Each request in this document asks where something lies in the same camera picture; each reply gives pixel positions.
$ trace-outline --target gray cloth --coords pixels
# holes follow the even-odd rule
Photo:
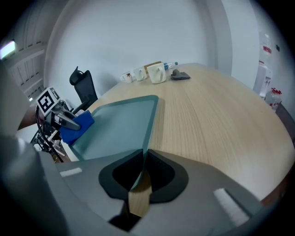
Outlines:
[[[179,72],[179,70],[175,69],[172,72],[171,79],[172,80],[181,80],[181,79],[189,79],[190,76],[185,72]]]

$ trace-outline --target teal tray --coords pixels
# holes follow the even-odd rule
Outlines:
[[[105,157],[135,149],[148,150],[159,98],[155,95],[106,104],[95,109],[89,129],[72,152],[79,160]]]

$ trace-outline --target white mug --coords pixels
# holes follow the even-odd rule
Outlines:
[[[137,68],[137,69],[133,70],[133,72],[135,74],[135,78],[137,81],[144,80],[148,77],[144,67]]]
[[[133,82],[131,72],[129,71],[129,72],[124,73],[121,76],[121,81],[122,82],[125,82],[125,83],[131,83],[131,82]]]
[[[166,80],[164,63],[150,65],[147,71],[152,83],[162,83]]]

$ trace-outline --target chair backrest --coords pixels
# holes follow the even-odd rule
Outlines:
[[[83,110],[86,110],[97,100],[90,71],[85,71],[85,73],[83,73],[78,70],[77,66],[70,76],[70,84],[75,87],[82,103],[88,101],[83,107]]]
[[[277,107],[276,114],[286,127],[286,130],[292,139],[293,145],[295,145],[295,121],[281,103]]]

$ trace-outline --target red object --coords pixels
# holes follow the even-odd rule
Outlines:
[[[271,49],[269,47],[263,46],[263,50],[266,52],[271,53]]]

